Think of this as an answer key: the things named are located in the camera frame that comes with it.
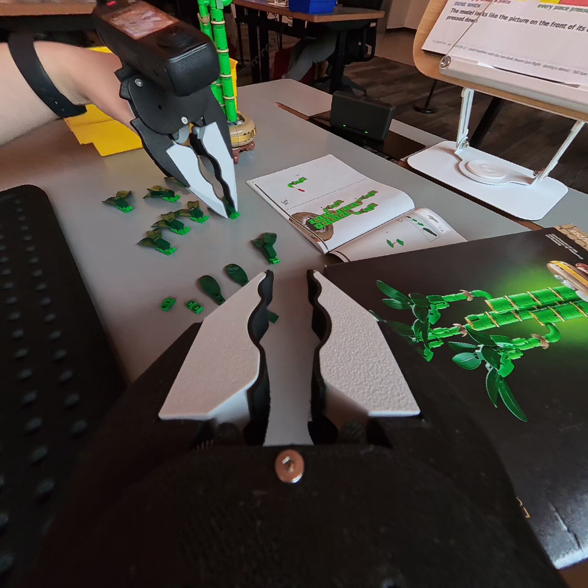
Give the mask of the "cluster of green leaf sprigs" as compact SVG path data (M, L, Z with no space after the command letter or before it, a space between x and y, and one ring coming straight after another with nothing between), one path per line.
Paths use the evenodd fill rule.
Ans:
M113 206L123 213L130 213L134 207L130 204L132 191L119 190L114 196L104 200L104 203ZM150 187L144 196L145 199L157 199L167 203L178 203L180 194L177 194L173 189L154 185ZM145 237L142 238L138 244L144 247L155 249L161 254L171 255L176 251L176 247L172 246L162 236L162 231L167 230L175 235L184 236L190 232L183 219L187 218L195 224L204 224L208 221L209 215L205 213L199 200L187 201L184 208L173 210L160 215L160 218L151 225L151 229L146 231ZM275 265L280 262L275 251L276 234L265 232L261 237L254 239L254 245L262 252L269 264Z

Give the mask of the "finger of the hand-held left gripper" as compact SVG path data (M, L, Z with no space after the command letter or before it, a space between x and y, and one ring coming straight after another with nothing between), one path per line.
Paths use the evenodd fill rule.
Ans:
M200 143L204 147L205 155L211 160L211 163L217 163L220 171L215 172L215 177L224 189L223 197L229 199L230 151L227 149L224 140L222 138L197 138L195 143ZM199 159L194 150L187 146L173 143L166 152L184 177L182 182L187 185L187 188L200 198L210 210L224 218L228 218L222 198L216 195L213 185L202 175Z
M190 144L199 158L190 181L191 192L202 198L210 210L238 214L232 150L226 146L218 124L193 125Z

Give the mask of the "open instruction booklet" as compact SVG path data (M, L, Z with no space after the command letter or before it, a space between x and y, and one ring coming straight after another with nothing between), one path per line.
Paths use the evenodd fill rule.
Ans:
M467 241L438 213L333 155L247 184L322 254L343 262Z

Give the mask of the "black office chair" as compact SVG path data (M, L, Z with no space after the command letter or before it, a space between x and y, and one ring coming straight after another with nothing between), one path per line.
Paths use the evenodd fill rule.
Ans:
M327 61L327 76L334 87L330 93L345 91L353 93L356 89L366 93L366 89L343 76L344 67L355 62L365 62L373 58L376 46L377 23L353 21L350 23L306 25L304 36L290 54L290 62L284 79L301 81L313 65Z

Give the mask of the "person's left hand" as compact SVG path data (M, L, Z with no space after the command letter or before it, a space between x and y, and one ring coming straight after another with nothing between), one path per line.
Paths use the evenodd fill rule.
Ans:
M121 98L120 81L116 71L122 67L112 53L66 46L65 73L56 83L60 91L74 104L92 104L114 120L133 130L135 116L128 102Z

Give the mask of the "black box with green lights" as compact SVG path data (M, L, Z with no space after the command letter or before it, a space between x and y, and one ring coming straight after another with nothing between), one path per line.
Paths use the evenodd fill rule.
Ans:
M332 95L330 127L382 142L385 140L396 108L366 95L343 91Z

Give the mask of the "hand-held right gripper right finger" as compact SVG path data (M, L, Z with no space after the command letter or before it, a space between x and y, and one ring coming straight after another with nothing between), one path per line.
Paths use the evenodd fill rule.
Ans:
M308 270L306 278L319 339L307 424L312 442L335 443L349 422L420 415L379 321L319 271Z

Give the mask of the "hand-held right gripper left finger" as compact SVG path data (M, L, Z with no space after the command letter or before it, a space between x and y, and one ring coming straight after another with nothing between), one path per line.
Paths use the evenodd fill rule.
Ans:
M159 410L162 421L229 423L263 445L270 413L266 354L274 274L261 272L201 323Z

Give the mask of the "black lego set box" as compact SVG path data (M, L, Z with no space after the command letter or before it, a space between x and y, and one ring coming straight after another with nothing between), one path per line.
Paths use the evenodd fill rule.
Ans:
M555 567L587 559L587 233L564 224L324 272L450 381Z

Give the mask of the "yellow plastic bin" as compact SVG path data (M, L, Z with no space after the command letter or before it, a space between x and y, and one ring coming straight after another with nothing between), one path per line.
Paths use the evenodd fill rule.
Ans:
M85 114L66 118L65 123L78 143L93 144L101 156L142 147L139 136L103 113L95 105L87 105Z

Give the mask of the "black wristband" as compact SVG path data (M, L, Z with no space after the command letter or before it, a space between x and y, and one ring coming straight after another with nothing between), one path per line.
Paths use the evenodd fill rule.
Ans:
M31 32L11 32L8 49L19 72L35 95L60 119L86 113L84 105L72 103L51 81L34 46Z

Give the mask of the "black studded mat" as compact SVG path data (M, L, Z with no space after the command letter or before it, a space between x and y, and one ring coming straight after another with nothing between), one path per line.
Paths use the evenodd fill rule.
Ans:
M126 383L47 194L1 192L1 587L16 587Z

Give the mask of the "wooden book stand white base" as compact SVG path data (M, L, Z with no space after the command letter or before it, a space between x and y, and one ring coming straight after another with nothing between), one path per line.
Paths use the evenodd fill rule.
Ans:
M423 50L447 2L429 2L415 35L413 60L425 76L462 89L458 130L455 140L417 152L407 158L407 164L510 216L540 220L568 192L549 174L587 123L587 80L585 84L567 84ZM573 121L572 128L548 164L539 171L524 168L474 147L468 134L475 92L564 116Z

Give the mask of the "blue bin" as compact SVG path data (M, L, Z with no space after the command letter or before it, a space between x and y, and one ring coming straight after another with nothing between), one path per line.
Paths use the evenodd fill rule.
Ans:
M291 12L298 12L304 14L328 14L334 11L334 8L337 4L337 1L315 1L315 0L305 0L305 1L295 1L291 0L288 1L289 10Z

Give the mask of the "background wooden desk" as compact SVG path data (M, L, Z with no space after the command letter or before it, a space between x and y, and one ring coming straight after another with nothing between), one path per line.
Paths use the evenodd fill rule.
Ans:
M253 84L270 80L268 48L270 31L302 39L309 22L347 24L353 21L368 21L372 24L376 22L378 31L378 21L386 16L385 4L385 1L337 1L332 13L310 15L291 12L289 6L279 6L270 1L234 1L237 24L243 23L247 26ZM329 92L330 87L335 86L329 77L321 78L317 83L321 89L325 89L327 81L330 82Z

